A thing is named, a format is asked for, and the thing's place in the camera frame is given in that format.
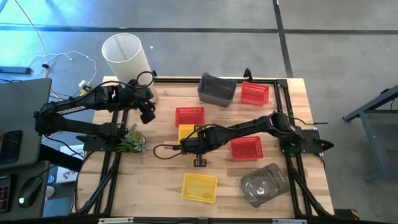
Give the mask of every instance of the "wooden table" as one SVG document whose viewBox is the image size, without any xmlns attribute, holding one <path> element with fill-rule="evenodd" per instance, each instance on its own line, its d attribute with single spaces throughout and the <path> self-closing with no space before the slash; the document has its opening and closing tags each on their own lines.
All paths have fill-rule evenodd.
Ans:
<svg viewBox="0 0 398 224">
<path fill-rule="evenodd" d="M 104 81 L 116 77 L 104 77 Z M 310 105 L 305 91 L 304 80 L 288 79 L 290 98 L 294 116 L 312 123 Z M 264 158 L 259 161 L 231 161 L 230 145 L 227 144 L 205 155 L 207 167 L 193 167 L 194 155 L 177 156 L 170 160 L 156 158 L 152 149 L 158 144 L 177 144 L 178 129 L 175 127 L 175 108 L 205 107 L 205 123 L 231 126 L 249 121 L 276 110 L 275 93 L 270 86 L 269 103 L 264 106 L 242 104 L 240 102 L 241 84 L 238 84 L 234 100 L 229 108 L 210 105 L 199 101 L 197 83 L 156 83 L 159 94 L 156 104 L 156 119 L 142 124 L 140 112 L 129 112 L 127 126 L 137 123 L 148 142 L 145 153 L 123 155 L 119 167 L 118 180 L 113 200 L 112 216 L 126 217 L 216 217 L 216 218 L 292 218 L 294 217 L 290 192 L 266 202 L 259 208 L 247 203 L 239 188 L 242 176 L 252 171 L 276 163 L 287 180 L 287 168 L 284 155 L 280 151 L 279 141 L 267 133 L 257 133 L 261 137 Z M 94 123 L 111 121 L 112 114 L 96 111 Z M 304 129 L 312 126 L 297 125 Z M 171 149 L 158 148 L 160 156 L 175 154 Z M 78 181 L 78 206 L 82 206 L 93 193 L 100 179 L 103 152 L 96 152 L 85 162 Z M 303 154 L 303 164 L 307 185 L 317 200 L 330 213 L 333 213 L 330 193 L 321 160 L 309 154 Z M 216 176 L 217 197 L 215 203 L 196 202 L 181 199 L 184 173 Z M 104 191 L 102 209 L 107 199 L 108 187 Z M 300 208 L 303 212 L 303 197 L 297 186 Z"/>
</svg>

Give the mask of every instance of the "white cylindrical container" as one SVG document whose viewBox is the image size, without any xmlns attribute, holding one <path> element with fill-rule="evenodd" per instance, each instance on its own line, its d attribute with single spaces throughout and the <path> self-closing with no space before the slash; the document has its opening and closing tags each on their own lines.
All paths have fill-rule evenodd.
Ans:
<svg viewBox="0 0 398 224">
<path fill-rule="evenodd" d="M 141 72 L 150 71 L 141 41 L 135 35 L 113 35 L 102 45 L 102 55 L 121 82 L 127 83 L 137 79 Z M 152 75 L 145 73 L 139 77 L 138 83 L 147 85 L 151 80 Z"/>
</svg>

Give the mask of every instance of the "computer mouse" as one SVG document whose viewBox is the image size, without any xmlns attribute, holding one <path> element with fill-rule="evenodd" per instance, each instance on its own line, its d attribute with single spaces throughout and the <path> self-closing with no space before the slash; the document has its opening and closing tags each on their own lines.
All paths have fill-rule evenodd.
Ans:
<svg viewBox="0 0 398 224">
<path fill-rule="evenodd" d="M 40 177 L 29 177 L 18 195 L 18 205 L 21 208 L 29 208 L 36 200 L 37 193 L 43 180 Z"/>
</svg>

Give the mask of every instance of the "yellow basket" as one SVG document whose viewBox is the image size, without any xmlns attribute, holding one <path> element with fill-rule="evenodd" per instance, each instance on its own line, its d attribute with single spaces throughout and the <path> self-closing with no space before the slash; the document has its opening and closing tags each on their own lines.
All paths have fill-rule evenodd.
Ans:
<svg viewBox="0 0 398 224">
<path fill-rule="evenodd" d="M 181 198 L 199 202 L 216 202 L 217 177 L 199 174 L 184 174 Z"/>
<path fill-rule="evenodd" d="M 194 124 L 180 124 L 178 127 L 178 143 L 180 143 L 181 139 L 188 137 L 189 134 L 193 132 L 195 125 Z M 198 134 L 192 134 L 190 138 L 197 138 Z"/>
</svg>

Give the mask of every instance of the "green plant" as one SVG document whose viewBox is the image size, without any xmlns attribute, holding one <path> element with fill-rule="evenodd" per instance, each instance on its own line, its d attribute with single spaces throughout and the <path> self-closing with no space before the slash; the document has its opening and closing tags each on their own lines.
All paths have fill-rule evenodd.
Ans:
<svg viewBox="0 0 398 224">
<path fill-rule="evenodd" d="M 137 131 L 137 124 L 130 127 L 129 132 L 124 136 L 122 142 L 118 145 L 118 152 L 145 152 L 147 145 L 144 135 Z"/>
</svg>

